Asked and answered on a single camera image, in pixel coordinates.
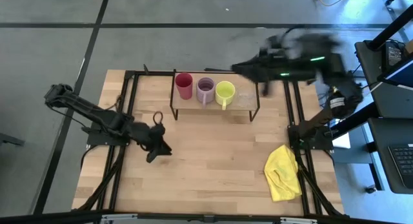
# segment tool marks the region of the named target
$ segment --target computer monitor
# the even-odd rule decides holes
[[[382,73],[378,81],[413,90],[413,54],[409,54],[390,70]]]

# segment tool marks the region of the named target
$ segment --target black desk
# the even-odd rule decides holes
[[[370,118],[368,125],[391,191],[398,194],[413,194],[413,189],[404,187],[388,151],[391,144],[413,143],[413,120]]]
[[[381,74],[381,52],[369,50],[364,42],[355,44],[357,57],[370,85]],[[365,123],[370,117],[413,119],[413,91],[383,83],[372,92],[374,102],[332,127],[339,137]]]

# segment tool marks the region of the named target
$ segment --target yellow-green mug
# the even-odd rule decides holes
[[[227,109],[235,96],[235,86],[228,81],[221,81],[215,87],[215,100],[222,105],[222,110]]]

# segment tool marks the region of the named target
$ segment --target yellow cloth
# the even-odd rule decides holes
[[[301,195],[297,178],[298,166],[294,153],[285,145],[273,151],[264,173],[270,186],[272,201],[285,201]]]

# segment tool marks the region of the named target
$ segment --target black keyboard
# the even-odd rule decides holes
[[[403,184],[413,188],[413,144],[391,145],[388,149]]]

